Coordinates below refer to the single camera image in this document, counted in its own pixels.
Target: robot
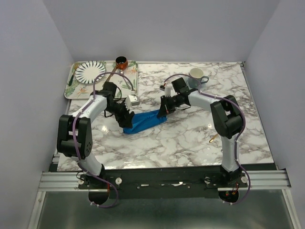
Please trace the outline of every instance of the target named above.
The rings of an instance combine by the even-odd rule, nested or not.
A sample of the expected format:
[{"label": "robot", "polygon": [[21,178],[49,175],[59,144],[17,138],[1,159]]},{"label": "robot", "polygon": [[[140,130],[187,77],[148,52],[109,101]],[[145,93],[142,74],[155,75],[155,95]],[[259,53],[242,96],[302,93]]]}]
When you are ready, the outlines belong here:
[{"label": "robot", "polygon": [[[228,203],[239,200],[238,188],[249,187],[246,171],[238,162],[239,142],[244,118],[234,96],[222,100],[206,97],[198,89],[189,88],[186,78],[172,81],[177,93],[167,91],[161,97],[158,117],[170,115],[183,104],[198,106],[212,113],[217,133],[222,140],[223,160],[220,166],[143,168],[106,170],[91,153],[91,123],[103,111],[114,115],[119,126],[132,128],[134,112],[130,112],[133,96],[122,102],[114,99],[117,86],[105,82],[103,89],[91,94],[88,102],[72,115],[59,119],[57,150],[75,160],[84,171],[79,189],[89,189],[89,200],[98,207],[109,199],[127,198],[221,198]],[[219,188],[231,191],[218,191]]]}]

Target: mug handle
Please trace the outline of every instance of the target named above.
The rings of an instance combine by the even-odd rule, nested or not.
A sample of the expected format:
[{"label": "mug handle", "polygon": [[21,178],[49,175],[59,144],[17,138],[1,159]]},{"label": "mug handle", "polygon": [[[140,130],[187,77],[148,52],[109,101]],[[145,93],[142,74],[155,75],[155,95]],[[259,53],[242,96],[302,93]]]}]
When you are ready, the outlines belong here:
[{"label": "mug handle", "polygon": [[206,80],[206,81],[201,82],[201,84],[203,84],[203,83],[207,83],[207,82],[209,82],[209,80],[210,80],[210,78],[209,78],[208,76],[203,76],[202,78],[203,78],[203,79],[207,79],[207,80]]}]

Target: white and gray mug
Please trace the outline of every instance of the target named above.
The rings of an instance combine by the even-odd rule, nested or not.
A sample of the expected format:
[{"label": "white and gray mug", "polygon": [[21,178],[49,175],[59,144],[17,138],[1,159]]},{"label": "white and gray mug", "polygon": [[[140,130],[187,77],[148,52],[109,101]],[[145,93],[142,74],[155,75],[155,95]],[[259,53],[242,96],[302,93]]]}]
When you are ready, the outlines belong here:
[{"label": "white and gray mug", "polygon": [[200,68],[192,68],[189,75],[191,76],[188,80],[190,88],[201,88],[210,79],[208,76],[203,75],[203,71]]}]

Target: plate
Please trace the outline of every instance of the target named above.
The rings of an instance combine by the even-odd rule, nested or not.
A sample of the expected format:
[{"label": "plate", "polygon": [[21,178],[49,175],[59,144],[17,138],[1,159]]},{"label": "plate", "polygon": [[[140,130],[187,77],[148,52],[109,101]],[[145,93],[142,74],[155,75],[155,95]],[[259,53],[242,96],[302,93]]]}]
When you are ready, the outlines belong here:
[{"label": "plate", "polygon": [[[106,67],[99,61],[87,61],[82,63],[74,72],[75,79],[83,84],[92,84],[94,79],[101,73],[106,72]],[[100,81],[104,75],[100,76],[97,80]]]}]

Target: wall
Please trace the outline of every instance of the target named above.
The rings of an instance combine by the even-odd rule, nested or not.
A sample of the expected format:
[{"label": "wall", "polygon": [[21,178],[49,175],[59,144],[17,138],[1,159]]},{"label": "wall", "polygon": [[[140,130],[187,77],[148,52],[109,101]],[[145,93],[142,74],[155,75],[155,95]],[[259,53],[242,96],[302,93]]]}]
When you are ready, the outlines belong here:
[{"label": "wall", "polygon": [[279,0],[44,0],[76,61],[245,61]]},{"label": "wall", "polygon": [[305,227],[305,1],[281,0],[246,62],[268,142]]},{"label": "wall", "polygon": [[27,227],[72,57],[41,0],[0,7],[0,228]]}]

